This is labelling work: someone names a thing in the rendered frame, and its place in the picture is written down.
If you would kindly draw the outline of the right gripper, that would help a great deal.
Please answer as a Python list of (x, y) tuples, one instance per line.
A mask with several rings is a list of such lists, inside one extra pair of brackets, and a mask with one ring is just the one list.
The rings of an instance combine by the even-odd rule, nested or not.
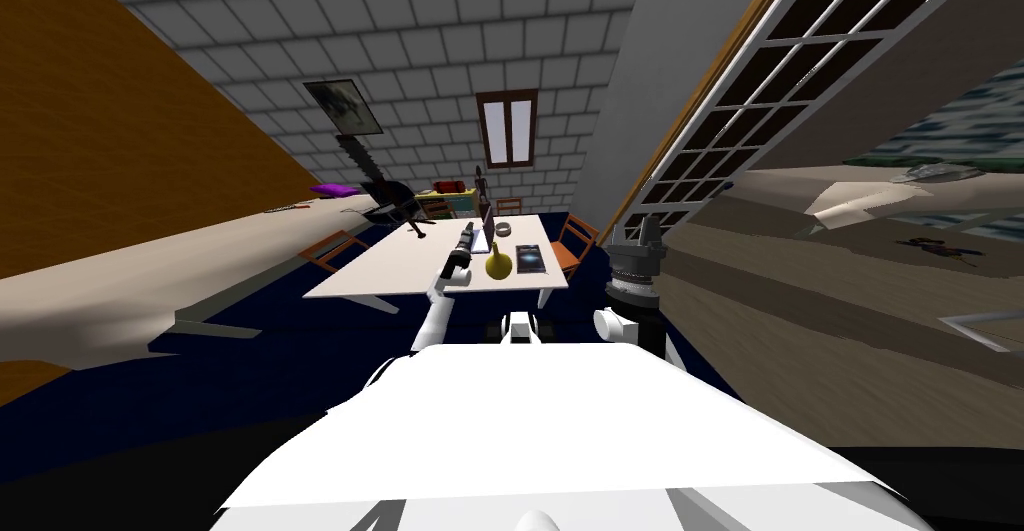
[(638, 245), (609, 245), (613, 277), (654, 277), (662, 273), (662, 260), (667, 248), (662, 240), (662, 225), (656, 214), (648, 214), (638, 230)]

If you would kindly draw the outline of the grey laptop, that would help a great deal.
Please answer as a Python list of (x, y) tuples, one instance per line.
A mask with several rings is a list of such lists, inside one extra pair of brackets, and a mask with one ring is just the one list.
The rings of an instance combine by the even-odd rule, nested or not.
[(479, 228), (474, 229), (471, 253), (487, 254), (492, 250), (495, 237), (495, 207), (493, 204), (482, 204), (481, 210), (484, 212)]

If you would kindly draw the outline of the colourful low shelf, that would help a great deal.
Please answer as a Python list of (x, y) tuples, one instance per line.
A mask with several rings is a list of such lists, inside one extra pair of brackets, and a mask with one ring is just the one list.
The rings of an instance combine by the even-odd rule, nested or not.
[(423, 190), (415, 195), (421, 206), (429, 208), (425, 211), (428, 219), (472, 219), (480, 215), (481, 203), (475, 187), (464, 182), (440, 182), (440, 186), (447, 190)]

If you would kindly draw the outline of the white table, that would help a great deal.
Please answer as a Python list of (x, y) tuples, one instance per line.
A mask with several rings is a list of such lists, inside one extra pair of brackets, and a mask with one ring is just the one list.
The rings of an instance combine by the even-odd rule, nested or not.
[[(472, 279), (465, 287), (449, 287), (451, 294), (469, 292), (538, 290), (537, 306), (545, 306), (552, 291), (568, 287), (558, 266), (555, 252), (538, 215), (498, 217), (499, 223), (509, 223), (511, 234), (497, 237), (501, 252), (515, 256), (518, 245), (537, 245), (545, 271), (536, 274), (512, 273), (504, 280), (494, 280), (484, 273), (486, 257), (472, 256)], [(467, 219), (439, 220), (421, 226), (426, 236), (418, 238), (410, 228), (400, 227), (380, 242), (373, 245), (338, 272), (303, 295), (305, 299), (345, 298), (388, 313), (397, 309), (384, 300), (387, 296), (425, 294), (433, 287), (437, 272), (443, 267), (460, 234), (469, 224)]]

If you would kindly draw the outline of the black office chair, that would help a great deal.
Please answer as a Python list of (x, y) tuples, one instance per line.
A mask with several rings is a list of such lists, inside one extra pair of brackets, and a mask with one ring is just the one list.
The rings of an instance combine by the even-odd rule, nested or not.
[(362, 182), (360, 187), (377, 204), (377, 207), (362, 212), (370, 223), (399, 225), (406, 223), (407, 220), (414, 220), (416, 223), (430, 224), (430, 221), (420, 217), (421, 206), (411, 189), (403, 183), (390, 182), (390, 180), (386, 180), (382, 184)]

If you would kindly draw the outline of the brown framed window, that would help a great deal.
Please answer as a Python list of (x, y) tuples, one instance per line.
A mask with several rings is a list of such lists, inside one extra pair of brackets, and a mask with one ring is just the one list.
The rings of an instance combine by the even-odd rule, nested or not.
[(489, 169), (530, 167), (535, 160), (539, 89), (475, 95)]

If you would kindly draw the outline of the dark framed picture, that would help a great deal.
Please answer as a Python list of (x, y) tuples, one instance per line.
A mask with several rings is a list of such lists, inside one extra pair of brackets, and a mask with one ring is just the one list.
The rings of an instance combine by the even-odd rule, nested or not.
[(342, 135), (383, 132), (352, 79), (309, 81), (303, 86)]

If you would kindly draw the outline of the white glazed door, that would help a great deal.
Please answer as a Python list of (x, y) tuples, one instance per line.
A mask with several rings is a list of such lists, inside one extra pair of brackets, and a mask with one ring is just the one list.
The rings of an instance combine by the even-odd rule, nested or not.
[(945, 1), (754, 0), (601, 241), (689, 220)]

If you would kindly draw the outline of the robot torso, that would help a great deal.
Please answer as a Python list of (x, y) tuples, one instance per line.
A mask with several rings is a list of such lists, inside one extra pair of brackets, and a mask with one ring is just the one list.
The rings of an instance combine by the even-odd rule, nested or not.
[(421, 345), (210, 531), (936, 531), (890, 486), (638, 345)]

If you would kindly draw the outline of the long beige counter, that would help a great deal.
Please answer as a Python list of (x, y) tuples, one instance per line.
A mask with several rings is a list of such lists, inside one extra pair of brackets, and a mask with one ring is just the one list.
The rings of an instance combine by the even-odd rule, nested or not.
[(146, 358), (179, 311), (264, 282), (339, 230), (357, 232), (371, 202), (314, 200), (0, 279), (0, 362), (85, 369)]

